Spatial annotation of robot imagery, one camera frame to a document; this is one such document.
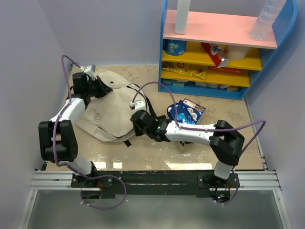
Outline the beige canvas backpack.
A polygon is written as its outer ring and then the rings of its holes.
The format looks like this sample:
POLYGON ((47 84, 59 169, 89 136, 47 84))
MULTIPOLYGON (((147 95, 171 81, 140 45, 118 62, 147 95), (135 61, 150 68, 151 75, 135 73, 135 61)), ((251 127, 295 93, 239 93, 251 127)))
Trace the beige canvas backpack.
POLYGON ((101 142, 127 142, 135 136, 130 104, 140 86, 106 69, 99 69, 96 75, 112 92, 102 98, 92 98, 76 125, 101 142))

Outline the blue pencil case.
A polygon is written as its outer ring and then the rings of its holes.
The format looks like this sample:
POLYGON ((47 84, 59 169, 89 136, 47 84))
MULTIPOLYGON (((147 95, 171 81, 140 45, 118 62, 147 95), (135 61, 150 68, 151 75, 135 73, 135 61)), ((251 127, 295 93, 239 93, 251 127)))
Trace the blue pencil case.
POLYGON ((177 103, 176 106, 174 104, 170 105, 167 108, 167 115, 171 120, 177 118, 179 123, 197 124, 197 113, 183 102, 177 103))

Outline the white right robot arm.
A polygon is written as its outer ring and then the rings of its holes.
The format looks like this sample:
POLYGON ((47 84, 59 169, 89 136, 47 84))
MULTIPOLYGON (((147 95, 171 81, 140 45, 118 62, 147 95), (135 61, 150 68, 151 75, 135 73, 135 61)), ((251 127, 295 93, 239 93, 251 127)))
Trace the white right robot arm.
POLYGON ((154 119, 144 110, 131 116, 137 136, 146 135, 156 142, 185 142, 210 146, 218 161, 212 181, 217 187, 229 182, 231 170, 238 165, 244 145, 244 136, 225 120, 211 125, 176 123, 169 119, 154 119))

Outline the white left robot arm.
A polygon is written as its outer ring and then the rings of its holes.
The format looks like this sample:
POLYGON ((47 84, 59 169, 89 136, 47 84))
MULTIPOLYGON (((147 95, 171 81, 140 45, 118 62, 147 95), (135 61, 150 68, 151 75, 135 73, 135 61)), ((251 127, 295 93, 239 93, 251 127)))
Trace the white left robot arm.
POLYGON ((99 76, 92 77, 88 73, 72 75, 73 86, 68 87, 68 97, 64 107, 49 121, 38 125, 41 157, 58 167, 67 167, 82 177, 88 187, 98 184, 99 176, 96 166, 78 154, 78 143, 73 124, 87 109, 91 99, 103 98, 113 91, 99 76))

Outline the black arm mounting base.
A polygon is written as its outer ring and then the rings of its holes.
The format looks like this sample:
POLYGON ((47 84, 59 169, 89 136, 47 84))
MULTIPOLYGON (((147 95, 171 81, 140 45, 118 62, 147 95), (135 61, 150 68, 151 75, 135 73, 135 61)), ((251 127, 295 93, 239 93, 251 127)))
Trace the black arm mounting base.
POLYGON ((213 200, 228 200, 230 191, 239 188, 237 174, 225 181, 216 179, 213 170, 159 170, 159 171, 98 171, 98 178, 84 182, 72 176, 71 187, 85 195, 101 191, 102 198, 117 195, 196 196, 213 200))

